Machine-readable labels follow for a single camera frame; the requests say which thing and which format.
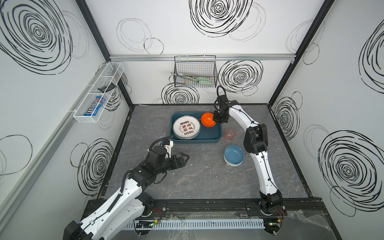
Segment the white plate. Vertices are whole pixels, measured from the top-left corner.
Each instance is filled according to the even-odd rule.
[[[173,132],[180,139],[192,139],[200,132],[200,122],[192,116],[182,116],[173,123]]]

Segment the dark teal tray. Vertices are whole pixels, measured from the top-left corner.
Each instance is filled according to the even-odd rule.
[[[182,117],[182,116],[185,116],[185,115],[189,115],[189,116],[192,116],[192,117],[195,117],[195,118],[199,119],[199,122],[200,122],[200,132],[193,139],[185,140],[185,139],[180,139],[180,138],[174,136],[172,138],[172,141],[174,143],[217,143],[220,140],[221,136],[222,136],[221,124],[216,123],[216,125],[213,126],[213,127],[206,127],[206,126],[204,126],[201,123],[201,116],[204,113],[206,113],[206,112],[180,111],[180,112],[173,113],[173,115],[171,117],[171,120],[170,120],[170,134],[171,135],[174,135],[173,134],[173,123],[179,117]]]

